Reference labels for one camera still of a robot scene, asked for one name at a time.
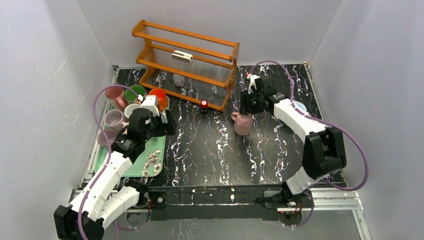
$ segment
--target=red cap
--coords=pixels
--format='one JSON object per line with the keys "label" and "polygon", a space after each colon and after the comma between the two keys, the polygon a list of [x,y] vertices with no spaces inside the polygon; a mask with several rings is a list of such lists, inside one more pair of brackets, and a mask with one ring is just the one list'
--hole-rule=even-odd
{"label": "red cap", "polygon": [[202,109],[206,109],[206,108],[208,108],[208,102],[207,102],[207,101],[205,101],[205,100],[201,101],[201,102],[200,102],[200,107],[201,107]]}

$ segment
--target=wooden shelf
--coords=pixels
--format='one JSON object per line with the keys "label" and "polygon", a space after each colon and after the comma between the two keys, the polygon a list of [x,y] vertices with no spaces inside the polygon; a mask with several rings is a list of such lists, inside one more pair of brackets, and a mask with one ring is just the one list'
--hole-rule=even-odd
{"label": "wooden shelf", "polygon": [[[155,69],[182,75],[197,81],[228,90],[223,105],[210,104],[213,109],[223,111],[228,102],[234,80],[239,54],[239,43],[193,33],[169,26],[141,20],[132,30],[134,37],[144,39],[144,48],[138,54],[136,62],[148,66],[140,80],[140,85],[147,88],[155,86],[147,79]],[[172,58],[175,51],[193,55],[190,63]],[[201,100],[165,89],[166,93],[181,99],[200,104]]]}

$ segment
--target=table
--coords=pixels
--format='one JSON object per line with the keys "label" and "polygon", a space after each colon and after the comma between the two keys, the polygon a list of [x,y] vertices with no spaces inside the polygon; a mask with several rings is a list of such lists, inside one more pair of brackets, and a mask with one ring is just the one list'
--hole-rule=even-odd
{"label": "table", "polygon": [[[265,112],[254,116],[248,136],[234,132],[231,113],[238,111],[240,92],[248,86],[244,77],[251,67],[238,67],[236,84],[224,112],[209,110],[202,115],[197,104],[170,97],[169,108],[178,127],[177,134],[166,139],[161,173],[153,178],[123,177],[116,188],[129,179],[141,180],[149,187],[166,189],[167,204],[231,204],[228,196],[232,193],[238,194],[237,203],[252,203],[252,199],[264,190],[279,190],[281,183],[302,166],[303,142],[282,121]],[[303,103],[313,116],[321,118],[308,68],[304,64],[286,67],[295,80],[295,100]],[[132,86],[145,71],[145,68],[118,68],[114,78],[117,84]],[[273,76],[277,91],[290,94],[290,82],[283,69],[261,65],[253,72],[259,76]],[[165,71],[158,71],[151,77],[152,84],[158,87],[170,81],[172,74]],[[212,98],[216,93],[213,88],[195,89],[192,86],[186,81],[182,92],[202,98]],[[88,177],[82,187],[92,175],[92,172],[86,174]],[[330,180],[344,184],[339,172]],[[213,198],[194,198],[193,190],[210,192]]]}

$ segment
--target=clear plastic bottle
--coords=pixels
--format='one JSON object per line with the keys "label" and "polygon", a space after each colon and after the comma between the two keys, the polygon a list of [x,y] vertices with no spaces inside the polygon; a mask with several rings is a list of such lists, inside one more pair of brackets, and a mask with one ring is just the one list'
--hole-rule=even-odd
{"label": "clear plastic bottle", "polygon": [[173,83],[177,87],[182,87],[186,83],[186,79],[185,79],[184,76],[181,76],[181,75],[178,75],[178,74],[175,74],[175,73],[172,76],[172,79],[173,79]]}

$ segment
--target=green mug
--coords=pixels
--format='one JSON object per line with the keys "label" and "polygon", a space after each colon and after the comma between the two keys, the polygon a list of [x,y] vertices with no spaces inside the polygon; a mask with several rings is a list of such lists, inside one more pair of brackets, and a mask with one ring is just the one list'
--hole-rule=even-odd
{"label": "green mug", "polygon": [[[130,86],[130,89],[134,90],[138,95],[143,96],[143,98],[146,97],[146,89],[140,85],[134,85]],[[139,101],[137,101],[137,96],[134,95],[134,93],[130,90],[125,91],[125,99],[128,102],[128,104],[138,104]]]}

